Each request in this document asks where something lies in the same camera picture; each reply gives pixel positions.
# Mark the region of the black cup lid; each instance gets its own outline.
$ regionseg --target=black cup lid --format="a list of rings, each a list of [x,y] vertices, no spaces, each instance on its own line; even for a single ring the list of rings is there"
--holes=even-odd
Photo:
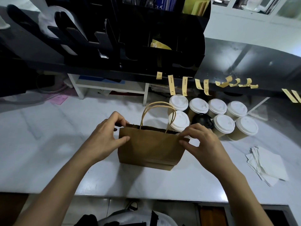
[[[200,123],[201,125],[205,126],[206,128],[209,128],[209,129],[213,129],[213,127],[214,127],[214,123],[213,123],[213,121],[211,121],[211,117],[204,113],[196,114],[192,118],[191,124],[196,124],[196,123]]]

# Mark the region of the pink paper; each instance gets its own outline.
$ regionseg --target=pink paper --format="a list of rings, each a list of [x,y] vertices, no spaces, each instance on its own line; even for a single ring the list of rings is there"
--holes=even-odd
[[[57,95],[56,97],[49,99],[49,101],[52,104],[61,105],[67,98],[69,98],[68,95]]]

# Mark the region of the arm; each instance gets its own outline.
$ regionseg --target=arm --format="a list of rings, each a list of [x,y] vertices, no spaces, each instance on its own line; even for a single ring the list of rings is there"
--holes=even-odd
[[[59,170],[37,200],[17,219],[15,226],[61,226],[70,202],[88,169],[105,159],[130,137],[115,140],[115,123],[128,123],[119,113],[97,125],[91,136]]]
[[[273,225],[257,201],[245,176],[233,164],[222,143],[211,129],[200,124],[193,124],[179,136],[191,136],[200,141],[199,147],[183,140],[180,140],[180,144],[220,181],[237,225]]]

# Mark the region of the hand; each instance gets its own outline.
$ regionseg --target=hand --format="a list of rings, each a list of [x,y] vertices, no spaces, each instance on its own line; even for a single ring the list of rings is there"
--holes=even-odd
[[[196,157],[206,170],[211,172],[218,179],[225,176],[227,172],[231,174],[233,169],[238,170],[232,163],[222,143],[211,129],[207,129],[199,123],[193,124],[179,134],[179,137],[185,136],[190,136],[200,141],[198,147],[183,140],[179,142],[187,151]]]
[[[84,159],[93,164],[104,160],[116,148],[130,140],[128,136],[117,140],[113,136],[115,125],[125,127],[128,123],[118,112],[113,112],[108,119],[97,125],[90,137],[79,148],[76,155],[80,156],[80,158],[84,157]]]

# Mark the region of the white cup lid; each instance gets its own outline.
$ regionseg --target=white cup lid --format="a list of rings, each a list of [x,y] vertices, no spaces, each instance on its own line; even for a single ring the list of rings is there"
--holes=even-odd
[[[175,110],[177,111],[184,111],[188,108],[188,100],[181,94],[173,95],[169,99],[169,103],[175,107]]]
[[[227,111],[227,105],[220,99],[212,99],[208,102],[209,109],[215,114],[224,114]]]
[[[238,101],[230,102],[227,107],[229,112],[237,117],[244,117],[248,111],[246,106]]]
[[[236,120],[237,128],[248,136],[254,136],[258,132],[258,125],[251,117],[240,117]]]
[[[189,102],[189,107],[195,113],[207,113],[209,109],[208,103],[201,98],[193,98]]]
[[[222,133],[230,134],[234,131],[235,122],[234,120],[226,115],[220,114],[213,118],[214,127]]]
[[[172,119],[172,113],[168,117],[168,123],[170,124]],[[189,118],[186,113],[182,111],[176,111],[175,121],[171,124],[171,127],[179,132],[184,131],[189,126]]]

